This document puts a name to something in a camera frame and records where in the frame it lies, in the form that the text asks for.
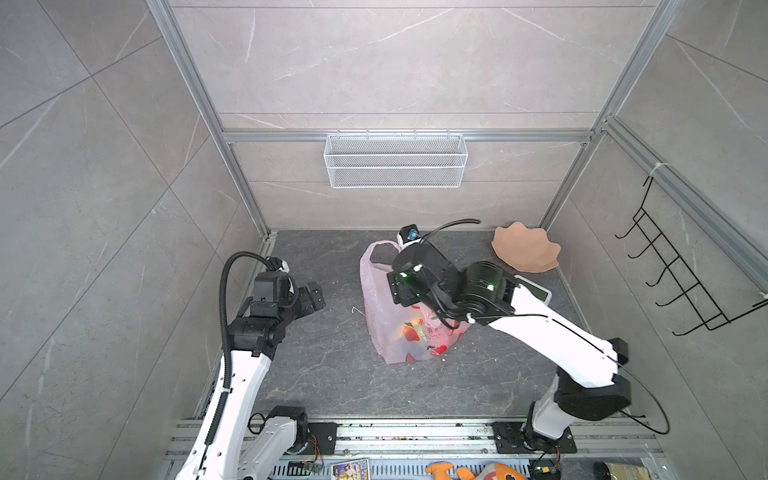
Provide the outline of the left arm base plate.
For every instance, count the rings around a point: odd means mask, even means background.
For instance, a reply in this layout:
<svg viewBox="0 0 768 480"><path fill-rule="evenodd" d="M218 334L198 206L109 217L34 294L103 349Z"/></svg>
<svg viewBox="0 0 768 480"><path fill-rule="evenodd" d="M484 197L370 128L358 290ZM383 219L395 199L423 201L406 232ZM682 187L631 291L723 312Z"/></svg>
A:
<svg viewBox="0 0 768 480"><path fill-rule="evenodd" d="M298 425L296 440L286 453L291 455L333 455L339 425L334 422L310 422Z"/></svg>

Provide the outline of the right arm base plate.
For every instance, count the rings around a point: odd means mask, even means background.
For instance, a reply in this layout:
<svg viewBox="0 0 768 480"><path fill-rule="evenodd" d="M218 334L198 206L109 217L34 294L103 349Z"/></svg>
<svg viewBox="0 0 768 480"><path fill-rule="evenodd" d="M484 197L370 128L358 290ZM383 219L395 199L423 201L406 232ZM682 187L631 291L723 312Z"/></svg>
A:
<svg viewBox="0 0 768 480"><path fill-rule="evenodd" d="M557 439L536 433L522 421L496 421L491 423L492 437L500 454L534 452L574 454L577 447L569 428Z"/></svg>

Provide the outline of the pink scalloped bowl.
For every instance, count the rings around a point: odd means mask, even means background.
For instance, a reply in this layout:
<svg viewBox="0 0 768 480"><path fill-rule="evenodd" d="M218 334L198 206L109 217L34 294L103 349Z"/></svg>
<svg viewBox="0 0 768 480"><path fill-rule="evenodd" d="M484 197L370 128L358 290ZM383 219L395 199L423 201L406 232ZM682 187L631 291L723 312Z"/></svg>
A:
<svg viewBox="0 0 768 480"><path fill-rule="evenodd" d="M491 246L500 260L520 272L544 273L559 265L561 246L551 242L544 229L521 222L497 227Z"/></svg>

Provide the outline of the pink plastic bag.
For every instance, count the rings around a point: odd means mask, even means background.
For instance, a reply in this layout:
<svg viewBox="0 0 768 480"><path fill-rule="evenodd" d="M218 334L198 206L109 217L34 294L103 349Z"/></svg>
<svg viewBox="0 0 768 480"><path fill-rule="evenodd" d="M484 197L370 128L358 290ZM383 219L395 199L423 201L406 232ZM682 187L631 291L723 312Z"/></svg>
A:
<svg viewBox="0 0 768 480"><path fill-rule="evenodd" d="M464 335L469 325L453 321L455 328L449 329L422 303L409 307L396 304L387 279L392 268L372 261L379 246L394 253L399 251L393 241L376 241L367 247L359 262L364 314L377 353L388 364L441 356Z"/></svg>

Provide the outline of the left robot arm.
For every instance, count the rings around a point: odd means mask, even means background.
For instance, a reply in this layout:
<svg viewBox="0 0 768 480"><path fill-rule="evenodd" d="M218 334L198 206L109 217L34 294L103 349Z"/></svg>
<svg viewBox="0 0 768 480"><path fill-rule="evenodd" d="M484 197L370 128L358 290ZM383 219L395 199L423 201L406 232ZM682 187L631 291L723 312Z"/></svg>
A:
<svg viewBox="0 0 768 480"><path fill-rule="evenodd" d="M215 391L178 479L268 479L287 453L304 451L309 427L303 407L277 406L255 440L243 446L252 409L288 325L325 307L316 282L297 286L283 271L262 272L226 326Z"/></svg>

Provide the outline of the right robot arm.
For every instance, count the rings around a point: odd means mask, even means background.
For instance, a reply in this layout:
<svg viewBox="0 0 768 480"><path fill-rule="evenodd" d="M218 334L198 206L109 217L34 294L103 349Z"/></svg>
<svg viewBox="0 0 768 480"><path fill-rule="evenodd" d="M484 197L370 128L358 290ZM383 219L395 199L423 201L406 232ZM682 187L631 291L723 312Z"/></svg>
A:
<svg viewBox="0 0 768 480"><path fill-rule="evenodd" d="M630 405L632 386L620 374L627 343L581 329L500 266L478 261L459 269L432 244L413 242L395 257L387 278L395 303L422 303L448 328L461 322L488 326L556 364L552 385L531 405L521 428L528 449L551 450L574 421L600 421Z"/></svg>

